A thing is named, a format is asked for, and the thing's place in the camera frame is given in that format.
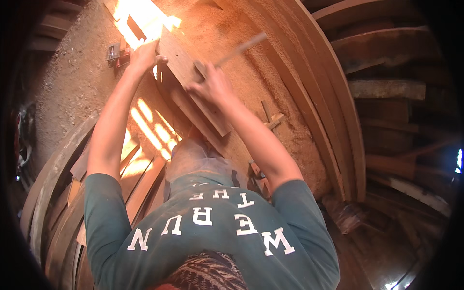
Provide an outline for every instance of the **t-shirt sleeve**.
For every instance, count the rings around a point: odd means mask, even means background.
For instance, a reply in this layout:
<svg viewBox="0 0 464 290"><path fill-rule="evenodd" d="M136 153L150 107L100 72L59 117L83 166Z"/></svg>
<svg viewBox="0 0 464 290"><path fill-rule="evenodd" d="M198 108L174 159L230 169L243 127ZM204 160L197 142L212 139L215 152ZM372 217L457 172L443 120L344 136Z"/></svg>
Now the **t-shirt sleeve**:
<svg viewBox="0 0 464 290"><path fill-rule="evenodd" d="M85 179L84 223L90 270L95 283L106 289L114 280L116 254L132 231L116 179L101 173Z"/></svg>
<svg viewBox="0 0 464 290"><path fill-rule="evenodd" d="M306 182L291 180L279 186L272 194L272 204L319 268L319 274L335 289L340 281L335 246Z"/></svg>

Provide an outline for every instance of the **person's left hand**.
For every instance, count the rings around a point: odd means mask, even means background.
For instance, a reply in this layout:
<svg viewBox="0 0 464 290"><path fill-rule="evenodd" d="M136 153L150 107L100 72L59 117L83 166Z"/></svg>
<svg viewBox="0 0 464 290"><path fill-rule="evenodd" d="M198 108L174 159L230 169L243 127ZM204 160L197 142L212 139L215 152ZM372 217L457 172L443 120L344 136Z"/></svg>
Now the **person's left hand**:
<svg viewBox="0 0 464 290"><path fill-rule="evenodd" d="M156 55L156 46L159 41L159 38L147 39L145 41L140 39L138 48L130 54L131 65L139 68L143 72L146 72L148 70L152 70L158 62L167 63L167 57Z"/></svg>

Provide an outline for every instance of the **sawdust covered floor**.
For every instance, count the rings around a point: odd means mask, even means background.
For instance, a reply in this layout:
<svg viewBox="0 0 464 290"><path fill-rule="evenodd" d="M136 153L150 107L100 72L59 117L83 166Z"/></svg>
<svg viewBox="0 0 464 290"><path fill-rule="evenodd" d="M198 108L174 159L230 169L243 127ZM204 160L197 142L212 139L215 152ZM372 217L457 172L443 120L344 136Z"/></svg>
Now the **sawdust covered floor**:
<svg viewBox="0 0 464 290"><path fill-rule="evenodd" d="M240 15L222 10L212 0L153 2L167 16L174 15L182 20L174 34L194 59L217 61L252 36L246 25L239 21ZM72 128L73 122L77 124L94 110L101 111L120 78L120 75L114 77L105 62L108 45L118 42L121 37L108 12L98 1L92 1L79 18L61 43L58 56L48 64L43 83L35 92L38 144L34 156L39 169ZM317 148L288 92L272 95L246 54L230 60L223 65L223 70L240 99L263 122L266 117L261 100L267 101L272 114L285 114L283 123L277 127L280 141L297 161L316 197L330 190ZM277 74L273 77L280 81ZM151 116L143 113L144 103ZM150 75L143 79L132 105L128 121L130 133L138 134L143 148L168 157L177 138L156 111L174 123L180 135L188 128L176 120ZM234 140L227 147L226 157L246 172L249 153L239 139Z"/></svg>

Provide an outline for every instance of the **sawdust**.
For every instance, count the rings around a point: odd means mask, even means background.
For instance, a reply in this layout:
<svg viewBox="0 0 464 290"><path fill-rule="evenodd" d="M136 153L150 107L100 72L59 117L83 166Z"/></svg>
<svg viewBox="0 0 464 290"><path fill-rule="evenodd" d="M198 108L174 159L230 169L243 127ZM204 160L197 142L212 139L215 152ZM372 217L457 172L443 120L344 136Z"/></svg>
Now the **sawdust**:
<svg viewBox="0 0 464 290"><path fill-rule="evenodd" d="M173 33L192 58L202 61L217 61L258 33L243 21L241 13L232 8L222 10L212 0L153 2L167 16L182 19L180 28ZM112 69L106 65L106 49L120 38L105 8L92 1L63 39L59 52L46 68L42 84L33 93L38 103L38 142L34 152L38 169L42 168L73 126L94 110L100 112L103 108L121 76L114 77ZM261 100L266 100L272 114L285 114L284 121L277 126L279 140L296 160L314 195L319 197L328 192L331 185L311 133L261 46L257 45L231 59L223 65L223 70L231 79L239 98L263 122L267 119ZM132 103L134 108L137 108L139 98L153 112L153 122L149 126L163 124L155 113L157 110L171 124L174 123L181 136L187 133L188 128L176 119L165 104L150 75L145 76L136 92ZM155 155L160 154L130 116L128 128L132 135L139 136L142 147L152 150ZM251 157L236 133L232 134L230 139L233 142L227 147L226 157L246 172Z"/></svg>

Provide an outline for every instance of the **green t-shirt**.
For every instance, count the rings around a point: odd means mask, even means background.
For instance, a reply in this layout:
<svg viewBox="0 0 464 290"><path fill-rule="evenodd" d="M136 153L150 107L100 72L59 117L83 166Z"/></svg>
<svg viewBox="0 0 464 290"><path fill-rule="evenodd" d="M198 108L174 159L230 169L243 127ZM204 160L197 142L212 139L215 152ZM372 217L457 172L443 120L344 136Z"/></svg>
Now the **green t-shirt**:
<svg viewBox="0 0 464 290"><path fill-rule="evenodd" d="M272 205L239 187L192 183L131 228L119 183L85 180L87 254L102 289L146 289L189 255L230 254L249 289L335 289L332 239L307 184L292 180Z"/></svg>

